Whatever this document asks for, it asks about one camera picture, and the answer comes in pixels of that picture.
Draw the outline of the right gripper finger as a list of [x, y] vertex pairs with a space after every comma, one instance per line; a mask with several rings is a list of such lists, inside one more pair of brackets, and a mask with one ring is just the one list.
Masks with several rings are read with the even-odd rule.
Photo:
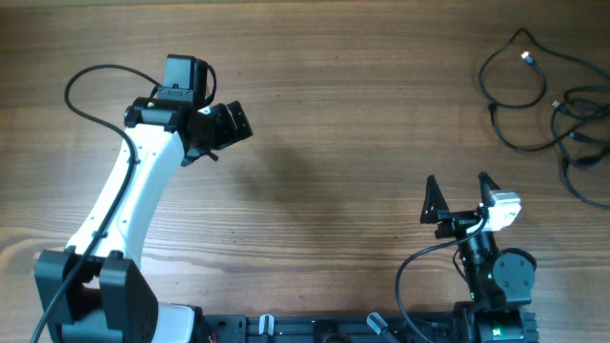
[[484, 206], [492, 207], [494, 205], [493, 193], [498, 191], [500, 186], [489, 176], [486, 171], [481, 171], [478, 174], [481, 200]]
[[433, 174], [426, 179], [425, 198], [419, 222], [436, 224], [450, 219], [449, 207]]

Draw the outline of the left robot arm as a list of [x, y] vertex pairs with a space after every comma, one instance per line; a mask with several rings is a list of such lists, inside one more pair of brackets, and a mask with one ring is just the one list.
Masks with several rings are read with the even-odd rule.
[[43, 312], [32, 340], [215, 342], [196, 306], [160, 302], [140, 271], [147, 231], [174, 173], [249, 138], [238, 102], [214, 102], [207, 62], [171, 54], [152, 92], [127, 108], [122, 146], [88, 218], [62, 251], [42, 252], [34, 279]]

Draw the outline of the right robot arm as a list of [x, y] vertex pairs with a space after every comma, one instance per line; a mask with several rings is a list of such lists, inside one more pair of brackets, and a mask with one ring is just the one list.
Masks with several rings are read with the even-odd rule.
[[451, 342], [538, 342], [538, 324], [524, 310], [532, 302], [537, 261], [518, 248], [499, 249], [494, 234], [513, 224], [521, 210], [516, 192], [503, 190], [486, 173], [478, 175], [481, 202], [452, 212], [436, 179], [426, 180], [422, 224], [436, 224], [435, 237], [457, 241], [471, 299], [454, 306]]

